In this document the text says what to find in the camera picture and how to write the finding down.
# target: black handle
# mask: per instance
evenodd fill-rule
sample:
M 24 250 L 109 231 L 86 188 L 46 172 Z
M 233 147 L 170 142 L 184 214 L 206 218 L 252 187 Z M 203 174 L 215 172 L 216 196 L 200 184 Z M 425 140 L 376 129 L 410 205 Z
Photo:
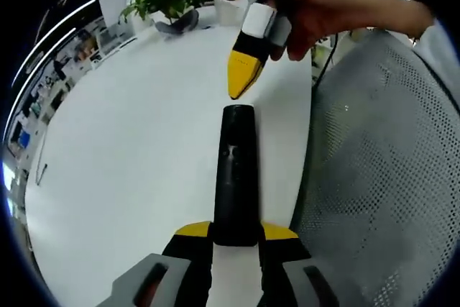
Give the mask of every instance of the black handle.
M 259 169 L 252 106 L 227 106 L 218 149 L 212 237 L 221 246 L 254 246 L 260 231 Z

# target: ceiling light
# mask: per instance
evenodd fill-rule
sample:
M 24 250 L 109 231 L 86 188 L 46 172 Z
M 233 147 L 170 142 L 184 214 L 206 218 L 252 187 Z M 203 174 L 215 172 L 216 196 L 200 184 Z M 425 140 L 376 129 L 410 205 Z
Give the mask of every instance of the ceiling light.
M 47 53 L 43 56 L 43 58 L 38 62 L 37 66 L 35 66 L 34 70 L 30 73 L 29 77 L 25 81 L 24 85 L 22 86 L 21 90 L 18 93 L 18 96 L 14 100 L 13 107 L 11 108 L 11 111 L 9 112 L 8 119 L 6 120 L 6 126 L 5 126 L 5 131 L 3 133 L 3 140 L 5 140 L 6 137 L 6 132 L 9 128 L 9 122 L 11 121 L 11 117 L 13 116 L 14 109 L 16 108 L 17 103 L 22 97 L 22 93 L 24 93 L 25 88 L 27 87 L 27 84 L 31 81 L 31 79 L 34 77 L 35 73 L 38 71 L 38 69 L 43 65 L 43 63 L 46 61 L 46 59 L 51 55 L 51 53 L 59 47 L 61 43 L 64 42 L 65 39 L 67 39 L 69 36 L 72 35 L 74 31 L 76 31 L 76 28 L 71 29 L 67 34 L 62 36 L 59 41 L 57 41 L 50 50 L 47 51 Z
M 69 18 L 71 18 L 74 14 L 78 13 L 79 11 L 85 9 L 87 6 L 90 6 L 91 4 L 95 3 L 96 0 L 90 0 L 89 2 L 87 2 L 86 4 L 83 4 L 82 6 L 80 6 L 79 8 L 77 8 L 76 10 L 72 11 L 71 13 L 69 13 L 67 16 L 65 16 L 63 19 L 61 19 L 59 21 L 59 23 L 57 23 L 49 32 L 46 33 L 46 35 L 44 37 L 42 37 L 42 39 L 32 48 L 32 50 L 30 51 L 29 55 L 24 59 L 24 61 L 22 62 L 21 64 L 21 67 L 19 67 L 19 70 L 17 71 L 13 81 L 11 82 L 11 85 L 14 84 L 15 80 L 17 79 L 18 75 L 21 73 L 22 69 L 24 68 L 24 66 L 26 65 L 27 61 L 30 59 L 30 57 L 35 53 L 35 51 L 38 49 L 38 47 L 58 28 L 60 27 L 65 21 L 67 21 Z

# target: plant pot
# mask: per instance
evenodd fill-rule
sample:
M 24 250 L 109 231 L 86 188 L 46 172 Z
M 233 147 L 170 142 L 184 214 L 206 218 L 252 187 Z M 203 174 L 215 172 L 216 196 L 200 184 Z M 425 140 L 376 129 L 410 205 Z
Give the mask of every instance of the plant pot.
M 184 13 L 181 18 L 174 19 L 172 23 L 163 13 L 152 14 L 157 30 L 171 35 L 181 35 L 186 31 L 195 29 L 198 24 L 198 18 L 199 13 L 193 8 Z

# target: white robot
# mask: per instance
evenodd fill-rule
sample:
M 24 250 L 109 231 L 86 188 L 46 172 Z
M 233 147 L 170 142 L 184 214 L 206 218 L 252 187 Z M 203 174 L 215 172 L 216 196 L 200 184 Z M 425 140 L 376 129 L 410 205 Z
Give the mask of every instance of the white robot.
M 239 98 L 259 77 L 274 46 L 284 47 L 292 29 L 294 0 L 223 0 L 245 11 L 228 65 L 229 95 Z

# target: white table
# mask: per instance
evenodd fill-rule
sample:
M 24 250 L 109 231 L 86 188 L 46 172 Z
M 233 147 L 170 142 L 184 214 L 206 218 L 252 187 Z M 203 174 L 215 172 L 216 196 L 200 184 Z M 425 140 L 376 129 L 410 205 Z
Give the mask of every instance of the white table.
M 311 60 L 267 62 L 238 101 L 226 90 L 236 28 L 126 46 L 75 86 L 33 162 L 26 207 L 34 253 L 65 307 L 94 306 L 113 280 L 180 227 L 212 220 L 222 109 L 253 104 L 262 217 L 288 226 L 308 139 Z

